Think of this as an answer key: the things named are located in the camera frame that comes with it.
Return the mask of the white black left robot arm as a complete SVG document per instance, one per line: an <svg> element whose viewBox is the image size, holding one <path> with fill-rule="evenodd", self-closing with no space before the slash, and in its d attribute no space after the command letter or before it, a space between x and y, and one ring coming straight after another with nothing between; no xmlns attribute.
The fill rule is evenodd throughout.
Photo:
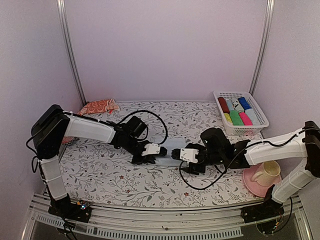
<svg viewBox="0 0 320 240"><path fill-rule="evenodd" d="M132 155L134 164L154 163L161 145L140 139L148 129L139 118L133 116L126 123L101 121L96 118L64 111L53 104L32 126L33 151L37 158L42 181L48 190L51 208L63 217L70 217L82 207L70 200L60 169L61 146L76 139L94 140L124 149Z"/></svg>

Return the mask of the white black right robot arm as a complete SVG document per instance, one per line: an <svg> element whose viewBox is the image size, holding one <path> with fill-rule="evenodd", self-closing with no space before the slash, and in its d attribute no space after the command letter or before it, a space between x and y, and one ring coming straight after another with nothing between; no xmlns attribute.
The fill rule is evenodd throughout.
<svg viewBox="0 0 320 240"><path fill-rule="evenodd" d="M320 128L313 122L272 138L231 143L220 128L211 127L201 133L202 144L189 143L178 153L178 160L188 163L190 174L206 171L207 165L224 165L228 169L244 169L269 161L301 158L301 163L280 183L272 184L259 206L262 218L269 218L291 195L320 176Z"/></svg>

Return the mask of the orange patterned towel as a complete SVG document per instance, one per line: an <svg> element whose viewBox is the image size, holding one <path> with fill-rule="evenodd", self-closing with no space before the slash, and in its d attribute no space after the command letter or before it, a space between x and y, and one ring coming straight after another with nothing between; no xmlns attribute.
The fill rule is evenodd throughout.
<svg viewBox="0 0 320 240"><path fill-rule="evenodd" d="M88 102L77 114L80 116L100 113L111 114L114 111L120 111L120 107L113 98L110 98Z"/></svg>

